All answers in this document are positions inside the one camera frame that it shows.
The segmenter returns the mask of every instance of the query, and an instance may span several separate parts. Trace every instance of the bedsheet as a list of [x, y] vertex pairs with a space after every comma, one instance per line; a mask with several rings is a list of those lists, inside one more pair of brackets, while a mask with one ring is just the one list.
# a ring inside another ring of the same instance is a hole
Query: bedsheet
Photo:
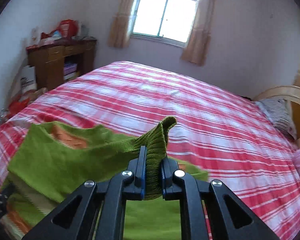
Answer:
[[132, 62], [96, 69], [39, 97], [0, 126], [0, 181], [30, 123], [60, 121], [79, 128], [102, 124], [140, 136], [165, 116], [168, 155], [222, 180], [282, 240], [300, 230], [296, 146], [253, 103], [190, 77]]

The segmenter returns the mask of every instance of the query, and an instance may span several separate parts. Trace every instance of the white wall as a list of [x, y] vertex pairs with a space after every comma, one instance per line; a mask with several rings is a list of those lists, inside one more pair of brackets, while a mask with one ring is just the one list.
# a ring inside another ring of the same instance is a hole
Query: white wall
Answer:
[[0, 15], [0, 109], [11, 84], [26, 65], [31, 29], [49, 33], [63, 19], [85, 20], [88, 0], [11, 0]]
[[217, 0], [204, 67], [180, 60], [182, 49], [130, 39], [126, 49], [107, 46], [120, 0], [90, 0], [90, 34], [98, 38], [95, 67], [129, 60], [194, 77], [253, 97], [291, 85], [300, 62], [300, 10], [293, 0]]

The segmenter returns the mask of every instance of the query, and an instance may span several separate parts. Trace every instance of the window sill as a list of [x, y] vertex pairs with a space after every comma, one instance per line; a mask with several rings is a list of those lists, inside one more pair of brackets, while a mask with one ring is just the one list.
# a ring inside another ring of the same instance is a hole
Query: window sill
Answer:
[[131, 34], [131, 37], [138, 38], [138, 39], [144, 39], [144, 40], [150, 40], [150, 41], [158, 41], [161, 43], [170, 44], [170, 45], [180, 47], [180, 48], [184, 48], [186, 46], [186, 44], [184, 42], [175, 41], [175, 40], [167, 39], [164, 37], [158, 38], [158, 37], [154, 37], [154, 36], [148, 36], [148, 35], [142, 35], [142, 34], [136, 34], [136, 33]]

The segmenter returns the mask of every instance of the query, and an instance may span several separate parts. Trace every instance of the silver bolt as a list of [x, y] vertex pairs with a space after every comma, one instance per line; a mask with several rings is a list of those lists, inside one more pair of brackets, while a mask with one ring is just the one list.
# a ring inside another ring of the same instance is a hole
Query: silver bolt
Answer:
[[85, 187], [93, 187], [93, 186], [94, 186], [94, 181], [92, 181], [92, 180], [87, 180], [87, 181], [84, 183], [84, 186], [85, 186]]
[[222, 186], [222, 182], [218, 179], [215, 179], [212, 181], [212, 185], [215, 187], [221, 187]]
[[130, 177], [132, 175], [132, 171], [123, 171], [121, 174], [124, 177]]
[[174, 172], [174, 175], [176, 175], [177, 177], [183, 177], [186, 173], [182, 170], [177, 170]]

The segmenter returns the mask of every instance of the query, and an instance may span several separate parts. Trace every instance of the desk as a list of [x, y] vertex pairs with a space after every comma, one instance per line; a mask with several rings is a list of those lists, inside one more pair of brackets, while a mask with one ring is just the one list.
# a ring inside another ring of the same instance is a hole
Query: desk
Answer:
[[28, 63], [35, 66], [38, 89], [52, 90], [64, 83], [66, 61], [77, 63], [79, 75], [93, 70], [97, 40], [60, 39], [54, 44], [28, 50]]

